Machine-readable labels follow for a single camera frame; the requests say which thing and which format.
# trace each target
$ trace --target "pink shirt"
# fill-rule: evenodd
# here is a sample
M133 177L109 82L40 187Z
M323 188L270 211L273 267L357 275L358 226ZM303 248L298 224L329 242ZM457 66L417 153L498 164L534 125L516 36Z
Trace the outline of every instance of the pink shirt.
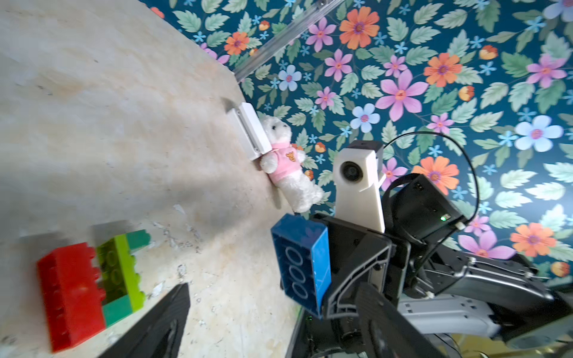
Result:
M290 143L276 143L272 147L271 153L277 156L277 170L269 174L269 177L276 184L287 175L301 170L302 167L297 160L296 149Z

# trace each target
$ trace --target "floral wallpaper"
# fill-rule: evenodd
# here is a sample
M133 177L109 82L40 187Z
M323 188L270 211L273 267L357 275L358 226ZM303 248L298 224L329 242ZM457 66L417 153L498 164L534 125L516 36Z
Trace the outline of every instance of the floral wallpaper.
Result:
M312 0L145 0L231 70ZM259 116L293 127L334 214L332 162L356 139L388 143L386 190L426 175L467 216L449 247L525 255L548 285L573 282L573 0L346 0L241 83Z

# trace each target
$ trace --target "stuffed toy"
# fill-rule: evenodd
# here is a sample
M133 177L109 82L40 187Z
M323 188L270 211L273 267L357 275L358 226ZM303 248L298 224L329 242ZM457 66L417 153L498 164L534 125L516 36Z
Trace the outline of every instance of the stuffed toy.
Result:
M322 200L324 190L303 173L300 164L307 154L291 145L291 127L277 117L266 117L261 124L273 148L261 158L262 170L280 188L294 212L310 210Z

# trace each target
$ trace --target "marble surface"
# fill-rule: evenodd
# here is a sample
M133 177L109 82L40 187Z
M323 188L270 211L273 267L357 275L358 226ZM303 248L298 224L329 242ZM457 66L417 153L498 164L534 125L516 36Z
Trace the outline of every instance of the marble surface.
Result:
M283 357L298 308L270 227L290 207L242 152L233 74L137 0L0 3L0 358L51 357L35 261L146 229L144 309L189 282L183 357Z

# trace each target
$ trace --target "red lego brick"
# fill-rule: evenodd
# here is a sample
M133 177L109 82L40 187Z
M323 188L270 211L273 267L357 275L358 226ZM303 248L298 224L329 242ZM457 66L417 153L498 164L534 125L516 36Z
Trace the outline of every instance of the red lego brick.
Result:
M92 267L96 250L87 243L60 247L38 261L38 275L54 353L75 347L105 329L105 290Z

